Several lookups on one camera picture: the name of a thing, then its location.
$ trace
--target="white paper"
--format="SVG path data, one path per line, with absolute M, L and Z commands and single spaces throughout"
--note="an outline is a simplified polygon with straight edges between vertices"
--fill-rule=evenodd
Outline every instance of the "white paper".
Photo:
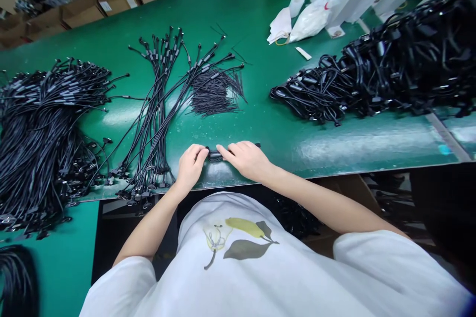
M 135 8 L 137 7 L 137 3 L 135 0 L 126 0 L 129 3 L 130 8 Z
M 312 58 L 312 56 L 309 53 L 307 53 L 305 50 L 303 50 L 301 47 L 295 47 L 295 48 L 306 60 L 310 60 Z
M 270 35 L 267 39 L 269 44 L 272 44 L 276 40 L 281 38 L 288 38 L 291 33 L 291 13 L 289 7 L 282 9 L 278 16 L 269 24 L 271 27 Z
M 100 1 L 99 5 L 103 8 L 104 11 L 112 11 L 111 7 L 109 6 L 109 3 L 107 1 Z

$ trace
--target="cable pile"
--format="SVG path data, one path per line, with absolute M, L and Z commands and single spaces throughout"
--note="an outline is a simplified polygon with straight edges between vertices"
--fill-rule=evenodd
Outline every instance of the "cable pile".
M 93 63 L 56 60 L 48 72 L 18 73 L 0 90 L 0 228 L 26 228 L 37 239 L 63 221 L 64 208 L 100 184 L 104 146 L 77 127 L 110 101 L 111 72 Z
M 368 35 L 350 42 L 343 56 L 324 55 L 270 97 L 300 118 L 340 126 L 346 111 L 360 117 L 388 109 L 414 115 L 435 106 L 470 115 L 476 98 L 472 0 L 431 0 L 396 14 Z
M 197 89 L 193 94 L 191 107 L 193 112 L 202 117 L 238 112 L 239 97 L 248 103 L 244 97 L 241 75 L 238 76 L 236 72 L 229 75 L 226 71 L 211 70 L 198 75 L 192 86 Z
M 234 59 L 235 55 L 229 53 L 215 63 L 211 61 L 224 38 L 225 36 L 222 36 L 220 41 L 215 43 L 205 54 L 199 44 L 196 61 L 193 65 L 183 41 L 181 28 L 178 28 L 178 33 L 173 35 L 171 26 L 169 33 L 162 39 L 152 35 L 152 44 L 140 38 L 139 43 L 144 47 L 145 53 L 129 46 L 131 51 L 137 52 L 151 63 L 154 82 L 147 93 L 139 115 L 113 150 L 114 152 L 117 149 L 129 132 L 133 132 L 133 141 L 128 153 L 117 168 L 109 171 L 106 183 L 112 185 L 116 178 L 125 180 L 127 185 L 120 189 L 117 195 L 119 198 L 128 200 L 128 205 L 142 204 L 143 209 L 149 208 L 152 206 L 149 199 L 157 192 L 156 190 L 168 188 L 175 182 L 175 177 L 166 158 L 166 134 L 172 118 L 185 103 L 193 102 L 194 96 L 202 88 L 206 88 L 212 82 L 216 85 L 217 81 L 225 81 L 235 93 L 242 95 L 242 85 L 238 80 L 238 75 L 235 74 L 234 79 L 225 78 L 227 73 L 241 69 L 244 65 L 225 70 L 218 69 L 224 62 Z M 186 52 L 189 70 L 168 91 L 165 91 L 174 64 L 182 49 Z M 166 112 L 165 100 L 176 90 L 179 91 L 177 100 Z
M 34 317 L 40 314 L 38 279 L 33 258 L 25 247 L 0 248 L 2 317 Z

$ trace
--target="hand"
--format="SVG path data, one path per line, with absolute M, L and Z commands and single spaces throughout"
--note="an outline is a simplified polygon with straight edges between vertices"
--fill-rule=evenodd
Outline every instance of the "hand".
M 228 150 L 231 152 L 221 145 L 217 145 L 217 150 L 223 159 L 229 161 L 244 177 L 258 183 L 263 183 L 276 167 L 260 148 L 250 141 L 229 144 Z
M 180 158 L 176 185 L 184 191 L 190 192 L 195 186 L 202 172 L 203 163 L 207 158 L 208 150 L 203 145 L 193 144 Z

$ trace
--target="white plastic bag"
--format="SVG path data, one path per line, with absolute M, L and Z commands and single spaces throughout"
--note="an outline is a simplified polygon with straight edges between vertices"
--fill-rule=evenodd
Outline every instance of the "white plastic bag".
M 316 0 L 308 5 L 297 18 L 289 42 L 315 36 L 327 25 L 330 10 L 326 10 L 327 0 Z

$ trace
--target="green leaf graphic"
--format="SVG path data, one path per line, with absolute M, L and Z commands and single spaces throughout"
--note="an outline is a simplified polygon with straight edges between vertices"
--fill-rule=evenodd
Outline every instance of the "green leaf graphic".
M 223 255 L 223 258 L 237 260 L 257 259 L 264 255 L 271 244 L 272 243 L 261 245 L 250 242 L 249 240 L 235 240 L 225 255 Z
M 266 224 L 265 221 L 261 222 L 256 222 L 256 225 L 263 231 L 264 236 L 268 238 L 269 240 L 271 239 L 271 228 Z

